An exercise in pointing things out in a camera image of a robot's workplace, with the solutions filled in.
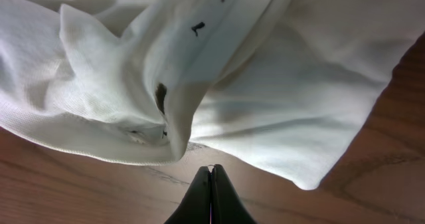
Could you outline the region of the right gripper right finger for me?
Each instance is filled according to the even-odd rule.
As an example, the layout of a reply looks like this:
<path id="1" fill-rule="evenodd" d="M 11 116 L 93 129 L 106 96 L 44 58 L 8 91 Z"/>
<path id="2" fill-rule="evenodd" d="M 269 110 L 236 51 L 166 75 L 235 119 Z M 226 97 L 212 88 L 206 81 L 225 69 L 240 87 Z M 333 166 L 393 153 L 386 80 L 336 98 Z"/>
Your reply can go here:
<path id="1" fill-rule="evenodd" d="M 213 224 L 256 224 L 241 202 L 220 164 L 211 171 L 211 222 Z"/>

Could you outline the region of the white t-shirt black logo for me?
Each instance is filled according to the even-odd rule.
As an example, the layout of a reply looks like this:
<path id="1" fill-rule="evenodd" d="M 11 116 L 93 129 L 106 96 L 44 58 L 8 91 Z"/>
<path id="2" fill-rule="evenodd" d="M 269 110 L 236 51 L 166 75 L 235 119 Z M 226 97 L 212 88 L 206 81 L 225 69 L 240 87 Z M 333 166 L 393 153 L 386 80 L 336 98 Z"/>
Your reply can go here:
<path id="1" fill-rule="evenodd" d="M 1 0 L 1 126 L 135 166 L 200 144 L 311 190 L 423 32 L 424 0 Z"/>

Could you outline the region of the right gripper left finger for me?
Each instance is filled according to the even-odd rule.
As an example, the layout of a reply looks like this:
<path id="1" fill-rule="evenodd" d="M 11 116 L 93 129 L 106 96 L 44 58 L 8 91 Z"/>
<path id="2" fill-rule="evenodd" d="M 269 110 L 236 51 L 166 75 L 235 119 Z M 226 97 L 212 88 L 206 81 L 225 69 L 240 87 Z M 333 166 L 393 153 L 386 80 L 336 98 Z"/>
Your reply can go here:
<path id="1" fill-rule="evenodd" d="M 165 224 L 209 224 L 211 210 L 211 173 L 200 167 L 181 203 Z"/>

